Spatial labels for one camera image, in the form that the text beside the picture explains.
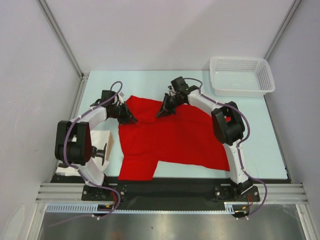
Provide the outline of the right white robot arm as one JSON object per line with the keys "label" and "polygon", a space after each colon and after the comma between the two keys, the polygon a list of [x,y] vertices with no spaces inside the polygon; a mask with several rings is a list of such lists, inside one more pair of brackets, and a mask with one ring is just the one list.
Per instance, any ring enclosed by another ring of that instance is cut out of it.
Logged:
{"label": "right white robot arm", "polygon": [[253,187],[253,178],[246,170],[242,149],[242,143],[250,135],[249,122],[239,111],[235,102],[221,103],[211,99],[202,93],[203,83],[200,80],[194,79],[200,83],[199,86],[189,86],[186,83],[189,79],[181,76],[170,82],[174,93],[173,95],[164,94],[156,117],[175,114],[181,105],[190,105],[208,114],[212,119],[214,136],[223,145],[227,155],[230,180],[233,185],[230,188],[230,194],[235,200],[242,201]]}

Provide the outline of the red t shirt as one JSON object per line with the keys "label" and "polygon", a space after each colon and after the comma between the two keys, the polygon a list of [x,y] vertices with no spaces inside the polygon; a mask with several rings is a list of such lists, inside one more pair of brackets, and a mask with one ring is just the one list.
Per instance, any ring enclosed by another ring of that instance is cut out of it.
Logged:
{"label": "red t shirt", "polygon": [[160,101],[132,95],[126,104],[138,122],[118,128],[124,155],[119,180],[150,181],[159,162],[230,170],[207,113],[183,104],[175,114],[157,118]]}

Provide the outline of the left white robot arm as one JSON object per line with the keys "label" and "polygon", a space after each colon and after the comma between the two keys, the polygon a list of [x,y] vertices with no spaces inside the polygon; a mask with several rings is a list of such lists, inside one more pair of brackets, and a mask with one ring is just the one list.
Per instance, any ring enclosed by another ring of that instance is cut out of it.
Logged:
{"label": "left white robot arm", "polygon": [[108,141],[112,140],[112,135],[103,136],[102,145],[96,146],[91,133],[107,119],[116,119],[120,125],[138,122],[120,93],[103,90],[101,98],[86,113],[57,124],[54,149],[55,158],[76,170],[87,185],[94,187],[93,194],[100,200],[107,199],[111,193],[111,188],[103,183],[102,167],[108,162],[108,151],[112,148]]}

